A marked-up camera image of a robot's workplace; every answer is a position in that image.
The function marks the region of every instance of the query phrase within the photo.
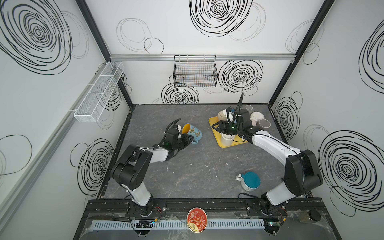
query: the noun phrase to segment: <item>teal lid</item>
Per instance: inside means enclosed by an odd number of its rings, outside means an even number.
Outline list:
[[[260,178],[259,176],[254,172],[247,172],[246,174],[242,175],[244,179],[245,185],[247,185],[250,188],[258,188],[260,186]]]

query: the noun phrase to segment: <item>black post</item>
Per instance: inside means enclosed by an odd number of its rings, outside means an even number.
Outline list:
[[[335,0],[325,0],[323,2],[323,5],[321,6],[319,12],[317,13],[315,19],[312,22],[311,27],[309,28],[307,34],[305,35],[303,41],[301,42],[299,49],[297,49],[296,52],[296,58],[293,63],[291,63],[287,70],[285,71],[283,78],[281,79],[279,85],[277,86],[275,92],[272,95],[272,98],[269,101],[269,106],[272,106],[277,97],[279,96],[280,92],[283,90],[284,85],[287,83],[289,77],[293,73],[293,70],[299,63],[302,55],[304,54],[305,50],[307,49],[308,45],[310,44],[313,36],[316,34],[317,30],[319,29],[321,23],[323,22],[325,16],[327,15],[328,11],[331,9],[332,4],[335,2]]]
[[[104,56],[105,61],[111,61],[111,54],[109,53],[107,45],[105,44],[101,36],[99,28],[97,28],[96,22],[93,19],[93,16],[91,14],[91,11],[88,8],[87,3],[85,2],[85,0],[76,0],[76,3],[80,8],[81,13],[83,14],[83,17],[88,24],[89,30],[91,31],[93,38],[95,39],[97,45],[99,46],[99,49],[101,51],[101,54]],[[132,109],[133,108],[132,100],[129,97],[127,89],[125,88],[121,80],[118,81],[118,86],[129,108]]]

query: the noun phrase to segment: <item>wire basket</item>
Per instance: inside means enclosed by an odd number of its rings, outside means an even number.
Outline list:
[[[175,87],[215,87],[217,68],[215,55],[175,55],[173,82]]]
[[[74,113],[79,122],[97,122],[122,75],[122,62],[108,62]]]

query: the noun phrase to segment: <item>white handle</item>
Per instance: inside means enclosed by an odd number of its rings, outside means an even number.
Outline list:
[[[237,175],[235,179],[238,181],[243,181],[243,177],[241,177],[241,174]]]

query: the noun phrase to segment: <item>black lid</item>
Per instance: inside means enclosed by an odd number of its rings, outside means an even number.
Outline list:
[[[313,221],[315,221],[315,222],[318,222],[318,221],[321,220],[321,215],[320,215],[320,213],[319,213],[318,211],[316,211],[316,210],[310,210],[310,211],[308,212],[308,214],[309,214],[309,216],[310,216],[310,219],[313,220]]]

